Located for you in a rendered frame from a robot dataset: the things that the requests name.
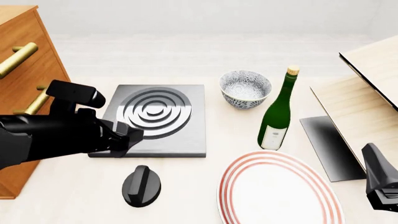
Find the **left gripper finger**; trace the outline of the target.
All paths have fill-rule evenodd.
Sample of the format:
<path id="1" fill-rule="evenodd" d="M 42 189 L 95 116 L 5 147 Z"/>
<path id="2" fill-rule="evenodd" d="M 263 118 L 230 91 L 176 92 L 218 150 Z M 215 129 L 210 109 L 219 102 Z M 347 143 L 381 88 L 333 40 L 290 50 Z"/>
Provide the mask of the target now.
<path id="1" fill-rule="evenodd" d="M 108 147 L 109 156 L 115 158 L 122 158 L 125 155 L 125 139 L 123 138 L 109 138 Z"/>
<path id="2" fill-rule="evenodd" d="M 125 154 L 137 143 L 144 139 L 144 131 L 139 128 L 132 128 L 126 123 L 118 121 L 116 133 L 121 135 L 118 142 L 116 156 L 125 156 Z"/>

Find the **flat stove plate with rings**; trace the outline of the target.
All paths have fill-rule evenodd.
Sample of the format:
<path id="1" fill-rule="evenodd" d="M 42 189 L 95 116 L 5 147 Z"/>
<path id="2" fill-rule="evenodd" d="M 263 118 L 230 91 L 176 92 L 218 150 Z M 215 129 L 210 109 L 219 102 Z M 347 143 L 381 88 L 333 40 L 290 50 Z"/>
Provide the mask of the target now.
<path id="1" fill-rule="evenodd" d="M 118 85 L 103 119 L 143 130 L 126 157 L 204 158 L 204 85 Z"/>

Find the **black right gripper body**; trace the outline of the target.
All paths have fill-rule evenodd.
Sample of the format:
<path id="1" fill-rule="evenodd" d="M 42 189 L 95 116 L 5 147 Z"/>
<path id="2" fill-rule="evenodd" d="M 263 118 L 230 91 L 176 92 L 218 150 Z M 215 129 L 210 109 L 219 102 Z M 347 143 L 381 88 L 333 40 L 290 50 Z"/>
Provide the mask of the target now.
<path id="1" fill-rule="evenodd" d="M 398 213 L 398 184 L 373 188 L 366 184 L 366 196 L 374 210 Z"/>

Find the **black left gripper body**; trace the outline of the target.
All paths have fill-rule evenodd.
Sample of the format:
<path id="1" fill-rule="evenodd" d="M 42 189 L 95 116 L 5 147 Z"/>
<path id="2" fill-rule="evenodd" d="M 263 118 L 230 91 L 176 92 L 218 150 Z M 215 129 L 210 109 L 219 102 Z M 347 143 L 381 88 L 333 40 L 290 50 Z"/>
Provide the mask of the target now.
<path id="1" fill-rule="evenodd" d="M 114 132 L 108 125 L 109 124 L 113 124 L 110 121 L 105 121 L 102 119 L 98 119 L 98 118 L 93 118 L 93 124 L 97 125 L 97 127 L 99 127 L 99 139 L 98 139 L 98 143 L 96 146 L 96 149 L 94 151 L 92 151 L 91 153 L 99 153 L 99 152 L 104 152 L 104 151 L 109 151 L 107 149 L 108 147 L 108 139 L 109 138 L 120 138 L 121 135 L 117 134 L 116 132 Z"/>

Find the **green wine bottle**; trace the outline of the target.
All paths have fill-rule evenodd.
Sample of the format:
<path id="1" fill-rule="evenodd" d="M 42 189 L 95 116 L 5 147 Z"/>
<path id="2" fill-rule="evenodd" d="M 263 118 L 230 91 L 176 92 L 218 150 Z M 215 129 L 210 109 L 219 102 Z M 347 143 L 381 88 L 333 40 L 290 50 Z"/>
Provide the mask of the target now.
<path id="1" fill-rule="evenodd" d="M 262 149 L 277 151 L 283 143 L 290 126 L 290 97 L 299 71 L 296 65 L 288 67 L 280 93 L 263 116 L 257 136 Z"/>

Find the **wooden cabinet drawer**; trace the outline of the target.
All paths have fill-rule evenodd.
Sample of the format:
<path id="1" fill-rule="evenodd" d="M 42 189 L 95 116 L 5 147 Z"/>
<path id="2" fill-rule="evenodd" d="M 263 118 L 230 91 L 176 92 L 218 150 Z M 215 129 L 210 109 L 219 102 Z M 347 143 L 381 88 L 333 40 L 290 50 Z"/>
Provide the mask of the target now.
<path id="1" fill-rule="evenodd" d="M 39 49 L 26 60 L 28 66 L 49 50 L 53 51 L 47 34 L 37 18 L 37 11 L 24 12 L 0 25 L 0 63 L 14 53 L 13 47 L 25 46 L 29 42 L 37 44 Z"/>
<path id="2" fill-rule="evenodd" d="M 0 115 L 26 109 L 40 94 L 37 86 L 49 86 L 52 80 L 68 80 L 51 50 L 32 65 L 27 63 L 0 80 Z"/>

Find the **round black stove knob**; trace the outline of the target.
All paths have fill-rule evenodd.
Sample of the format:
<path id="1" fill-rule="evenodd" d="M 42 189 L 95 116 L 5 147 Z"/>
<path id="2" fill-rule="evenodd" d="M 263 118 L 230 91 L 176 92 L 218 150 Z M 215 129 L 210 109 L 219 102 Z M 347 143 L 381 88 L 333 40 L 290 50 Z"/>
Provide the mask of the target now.
<path id="1" fill-rule="evenodd" d="M 161 181 L 157 173 L 147 166 L 137 166 L 123 182 L 124 201 L 135 208 L 142 208 L 154 203 L 161 192 Z"/>

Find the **white plate with red rings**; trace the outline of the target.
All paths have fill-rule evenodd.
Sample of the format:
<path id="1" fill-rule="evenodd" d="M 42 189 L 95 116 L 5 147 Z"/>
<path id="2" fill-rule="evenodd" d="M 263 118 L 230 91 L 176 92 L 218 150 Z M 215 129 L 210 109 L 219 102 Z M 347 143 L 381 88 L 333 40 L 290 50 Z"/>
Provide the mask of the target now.
<path id="1" fill-rule="evenodd" d="M 329 182 L 284 152 L 253 151 L 235 158 L 216 193 L 223 224 L 346 224 Z"/>

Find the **wooden cabinet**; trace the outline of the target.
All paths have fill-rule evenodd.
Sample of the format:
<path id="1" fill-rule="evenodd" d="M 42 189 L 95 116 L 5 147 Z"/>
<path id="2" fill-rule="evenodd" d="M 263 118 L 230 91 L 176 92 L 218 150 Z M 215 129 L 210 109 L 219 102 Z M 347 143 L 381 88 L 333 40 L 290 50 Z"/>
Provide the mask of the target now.
<path id="1" fill-rule="evenodd" d="M 4 70 L 4 61 L 26 45 L 30 47 L 25 60 L 10 72 Z M 0 6 L 0 114 L 48 114 L 53 98 L 37 88 L 52 80 L 69 82 L 70 78 L 37 6 Z"/>

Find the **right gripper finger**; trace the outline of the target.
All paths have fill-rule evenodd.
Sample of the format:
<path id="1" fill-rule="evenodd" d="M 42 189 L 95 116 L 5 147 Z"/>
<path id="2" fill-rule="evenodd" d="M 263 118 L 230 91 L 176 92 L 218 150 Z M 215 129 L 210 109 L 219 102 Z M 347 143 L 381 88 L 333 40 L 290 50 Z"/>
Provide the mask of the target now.
<path id="1" fill-rule="evenodd" d="M 362 148 L 366 168 L 366 189 L 398 189 L 398 170 L 388 162 L 374 143 Z"/>

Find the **patterned blue white bowl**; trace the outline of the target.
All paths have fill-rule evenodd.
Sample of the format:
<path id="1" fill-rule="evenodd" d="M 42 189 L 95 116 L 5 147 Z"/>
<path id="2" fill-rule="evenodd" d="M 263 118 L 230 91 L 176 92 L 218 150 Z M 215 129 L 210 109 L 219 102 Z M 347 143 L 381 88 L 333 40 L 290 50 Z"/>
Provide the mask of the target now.
<path id="1" fill-rule="evenodd" d="M 259 106 L 272 91 L 272 84 L 266 77 L 247 70 L 224 74 L 219 85 L 224 99 L 239 110 Z"/>

